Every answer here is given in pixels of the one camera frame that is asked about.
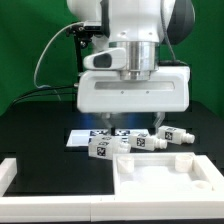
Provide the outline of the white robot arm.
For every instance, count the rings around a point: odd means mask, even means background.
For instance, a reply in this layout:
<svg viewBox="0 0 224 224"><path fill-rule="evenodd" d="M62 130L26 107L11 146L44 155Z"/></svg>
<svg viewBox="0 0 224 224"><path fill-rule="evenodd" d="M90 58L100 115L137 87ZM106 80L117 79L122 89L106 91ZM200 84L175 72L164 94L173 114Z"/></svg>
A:
<svg viewBox="0 0 224 224"><path fill-rule="evenodd" d="M97 113L108 131L117 113L156 114L159 127L167 112L189 105L188 65L159 60L159 47L183 41L195 12L191 0L66 0L80 20L71 31L81 46L93 45L83 60L77 108Z"/></svg>

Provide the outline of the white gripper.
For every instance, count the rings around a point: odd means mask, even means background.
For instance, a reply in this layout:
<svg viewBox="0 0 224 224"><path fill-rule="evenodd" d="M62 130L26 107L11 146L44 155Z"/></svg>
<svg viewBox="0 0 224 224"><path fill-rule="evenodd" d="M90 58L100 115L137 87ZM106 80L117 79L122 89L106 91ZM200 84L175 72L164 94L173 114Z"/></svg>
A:
<svg viewBox="0 0 224 224"><path fill-rule="evenodd" d="M146 79L122 80L127 53L109 48L84 59L86 71L78 85L77 108L82 113L102 113L112 130L110 113L156 112L155 133L165 119L164 112L182 112L189 106L188 66L161 66Z"/></svg>

